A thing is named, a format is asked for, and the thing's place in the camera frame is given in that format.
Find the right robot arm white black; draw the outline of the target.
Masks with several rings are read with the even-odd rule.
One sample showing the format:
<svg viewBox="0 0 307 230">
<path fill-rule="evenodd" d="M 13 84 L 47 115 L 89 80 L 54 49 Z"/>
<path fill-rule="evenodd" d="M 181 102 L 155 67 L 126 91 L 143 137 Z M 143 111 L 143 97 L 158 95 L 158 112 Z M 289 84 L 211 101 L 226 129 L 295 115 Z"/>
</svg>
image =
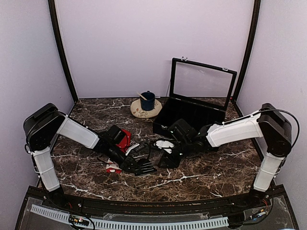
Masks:
<svg viewBox="0 0 307 230">
<path fill-rule="evenodd" d="M 181 159 L 192 152 L 213 151 L 231 142 L 264 138 L 267 151 L 254 180 L 253 191 L 245 196 L 245 204 L 255 208 L 263 201 L 263 193 L 296 143 L 292 140 L 292 126 L 284 114 L 286 111 L 265 103 L 247 116 L 203 126 L 199 131 L 180 119 L 168 129 L 174 140 L 157 140 L 154 146 L 164 151 L 160 161 L 163 167 L 177 168 Z"/>
</svg>

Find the red Santa Christmas sock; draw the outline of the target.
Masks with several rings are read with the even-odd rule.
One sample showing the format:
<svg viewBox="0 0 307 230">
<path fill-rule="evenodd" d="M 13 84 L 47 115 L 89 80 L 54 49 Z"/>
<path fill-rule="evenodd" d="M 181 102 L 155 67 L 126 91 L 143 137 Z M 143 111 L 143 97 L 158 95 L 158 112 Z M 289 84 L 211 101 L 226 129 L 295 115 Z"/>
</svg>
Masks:
<svg viewBox="0 0 307 230">
<path fill-rule="evenodd" d="M 130 138 L 131 133 L 127 130 L 122 129 L 122 132 L 124 132 L 125 136 L 122 138 L 122 140 L 116 144 L 120 148 L 120 150 L 123 153 L 127 153 L 128 148 L 130 147 Z M 106 172 L 107 173 L 117 173 L 120 174 L 122 172 L 122 169 L 119 167 L 118 163 L 115 163 L 110 158 L 105 162 L 106 163 Z"/>
</svg>

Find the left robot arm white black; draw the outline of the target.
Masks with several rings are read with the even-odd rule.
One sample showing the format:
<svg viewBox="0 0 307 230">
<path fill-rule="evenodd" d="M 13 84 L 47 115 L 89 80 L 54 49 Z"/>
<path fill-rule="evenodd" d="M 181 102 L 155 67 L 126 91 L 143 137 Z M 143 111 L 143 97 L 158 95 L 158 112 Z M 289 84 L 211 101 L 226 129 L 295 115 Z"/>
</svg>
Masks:
<svg viewBox="0 0 307 230">
<path fill-rule="evenodd" d="M 47 191 L 51 192 L 48 197 L 50 203 L 57 209 L 65 208 L 68 199 L 57 191 L 60 183 L 50 155 L 51 141 L 56 135 L 67 137 L 88 149 L 107 155 L 126 172 L 138 173 L 141 170 L 139 164 L 118 146 L 126 138 L 126 134 L 116 125 L 98 134 L 59 111 L 54 104 L 48 103 L 26 118 L 23 128 L 37 173 Z"/>
</svg>

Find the black white striped sock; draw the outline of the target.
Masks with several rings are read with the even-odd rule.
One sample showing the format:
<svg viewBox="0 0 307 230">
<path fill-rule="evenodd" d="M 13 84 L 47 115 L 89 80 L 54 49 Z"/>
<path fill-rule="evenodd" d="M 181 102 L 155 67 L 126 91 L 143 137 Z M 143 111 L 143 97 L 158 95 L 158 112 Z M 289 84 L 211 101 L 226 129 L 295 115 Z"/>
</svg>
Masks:
<svg viewBox="0 0 307 230">
<path fill-rule="evenodd" d="M 137 161 L 137 164 L 139 168 L 134 174 L 135 176 L 142 176 L 142 175 L 154 173 L 157 171 L 157 169 L 153 167 L 149 159 L 145 159 L 145 158 L 139 159 Z"/>
</svg>

